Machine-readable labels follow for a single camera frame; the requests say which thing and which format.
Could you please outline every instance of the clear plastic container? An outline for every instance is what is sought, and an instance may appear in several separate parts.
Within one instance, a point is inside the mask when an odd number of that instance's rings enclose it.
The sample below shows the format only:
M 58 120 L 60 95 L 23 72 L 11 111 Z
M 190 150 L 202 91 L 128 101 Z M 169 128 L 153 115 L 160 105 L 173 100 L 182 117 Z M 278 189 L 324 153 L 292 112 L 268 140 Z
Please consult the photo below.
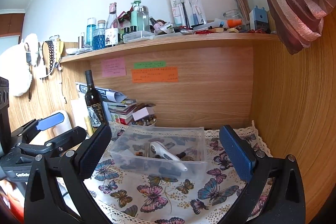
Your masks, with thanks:
M 155 34 L 146 31 L 132 32 L 123 36 L 124 43 L 139 42 L 151 40 L 155 37 Z
M 186 153 L 182 160 L 155 158 L 151 142 L 159 142 L 173 155 Z M 149 157 L 136 156 L 137 152 Z M 144 128 L 129 126 L 109 147 L 115 165 L 125 171 L 176 179 L 202 176 L 207 170 L 204 128 Z

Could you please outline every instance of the blue clamp pad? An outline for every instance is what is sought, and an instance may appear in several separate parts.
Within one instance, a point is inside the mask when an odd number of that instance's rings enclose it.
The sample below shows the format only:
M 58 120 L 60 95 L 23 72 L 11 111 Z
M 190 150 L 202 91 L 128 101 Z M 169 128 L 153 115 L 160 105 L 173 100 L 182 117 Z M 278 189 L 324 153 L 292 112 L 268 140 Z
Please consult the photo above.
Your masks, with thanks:
M 38 121 L 37 130 L 47 130 L 64 121 L 64 115 L 60 112 Z
M 240 179 L 249 182 L 253 176 L 256 158 L 250 145 L 239 138 L 230 126 L 219 130 L 219 140 L 235 167 Z

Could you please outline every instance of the orange sticky note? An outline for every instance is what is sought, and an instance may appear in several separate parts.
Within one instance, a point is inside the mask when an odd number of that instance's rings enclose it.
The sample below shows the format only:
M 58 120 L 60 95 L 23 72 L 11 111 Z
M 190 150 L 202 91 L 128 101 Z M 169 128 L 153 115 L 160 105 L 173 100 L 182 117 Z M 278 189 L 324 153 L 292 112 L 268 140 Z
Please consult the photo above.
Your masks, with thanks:
M 133 69 L 133 83 L 178 82 L 177 67 Z

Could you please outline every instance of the small bottle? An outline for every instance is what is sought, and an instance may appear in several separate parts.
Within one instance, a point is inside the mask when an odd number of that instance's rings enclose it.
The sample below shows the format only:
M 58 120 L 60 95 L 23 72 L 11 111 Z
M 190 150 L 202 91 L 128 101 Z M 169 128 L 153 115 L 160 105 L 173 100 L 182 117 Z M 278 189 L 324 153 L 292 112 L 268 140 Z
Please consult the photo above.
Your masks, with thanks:
M 109 18 L 105 25 L 105 47 L 118 45 L 120 39 L 120 23 L 117 17 L 117 3 L 110 4 Z
M 97 27 L 97 20 L 94 17 L 87 19 L 86 26 L 86 44 L 92 46 L 93 36 L 92 33 Z
M 138 14 L 138 8 L 140 6 L 141 0 L 135 0 L 131 4 L 133 6 L 133 11 L 131 12 L 131 25 L 132 26 L 137 26 L 138 25 L 138 19 L 137 19 L 137 14 Z
M 157 23 L 157 21 L 153 17 L 150 17 L 149 20 L 150 20 L 152 26 L 154 27 L 154 30 L 159 31 L 160 30 L 160 24 Z
M 150 31 L 150 24 L 149 24 L 149 13 L 147 6 L 140 6 L 138 8 L 138 31 Z

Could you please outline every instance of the metal bolt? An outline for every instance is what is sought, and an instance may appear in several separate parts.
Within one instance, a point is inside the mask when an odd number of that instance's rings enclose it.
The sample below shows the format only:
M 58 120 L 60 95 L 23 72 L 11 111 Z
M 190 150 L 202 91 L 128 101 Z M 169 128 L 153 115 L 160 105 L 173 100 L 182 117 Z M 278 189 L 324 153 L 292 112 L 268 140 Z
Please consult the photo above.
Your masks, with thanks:
M 36 159 L 37 161 L 40 161 L 40 160 L 42 159 L 42 155 L 41 155 L 41 154 L 38 154 L 38 155 L 35 157 L 35 159 Z
M 262 151 L 262 150 L 258 150 L 258 151 L 256 152 L 256 154 L 257 154 L 257 156 L 258 156 L 259 158 L 263 158 L 263 157 L 265 156 L 265 152 Z
M 288 155 L 288 159 L 290 161 L 295 161 L 296 160 L 296 158 L 293 155 Z
M 69 150 L 65 153 L 65 156 L 72 157 L 74 155 L 74 153 L 75 153 L 74 150 Z

